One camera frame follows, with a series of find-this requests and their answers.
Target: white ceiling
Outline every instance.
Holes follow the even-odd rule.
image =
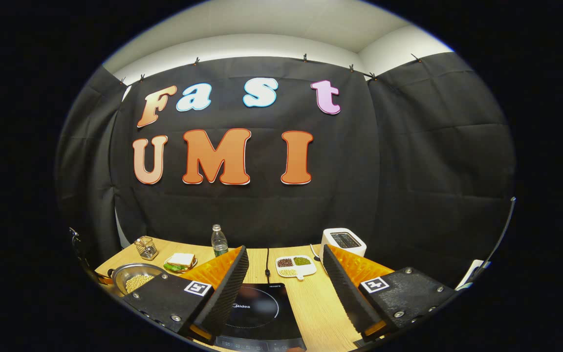
[[[225,34],[281,34],[358,53],[408,24],[359,0],[210,0],[150,28],[104,66],[114,72],[166,47]]]

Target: metal bowl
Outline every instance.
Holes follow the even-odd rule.
[[[158,276],[161,274],[166,274],[166,271],[158,266],[146,263],[129,263],[116,268],[110,277],[123,296],[127,296],[129,293],[125,288],[125,283],[129,279],[136,275]]]

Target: plastic water bottle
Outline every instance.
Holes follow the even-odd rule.
[[[227,239],[221,231],[221,225],[212,226],[212,248],[215,257],[227,253]]]

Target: small plate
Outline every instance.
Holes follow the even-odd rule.
[[[184,270],[169,270],[169,269],[166,269],[165,267],[162,267],[162,269],[167,270],[168,272],[184,273],[184,272],[186,272],[186,271],[188,271],[188,270],[194,268],[195,265],[197,265],[197,257],[195,257],[195,262],[194,262],[193,265],[191,265],[188,269],[184,269]]]

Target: black cable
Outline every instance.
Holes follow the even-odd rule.
[[[268,270],[268,251],[270,250],[270,248],[266,248],[266,270],[264,270],[264,274],[266,274],[266,282],[267,283],[271,283],[269,277],[271,276],[271,271]]]

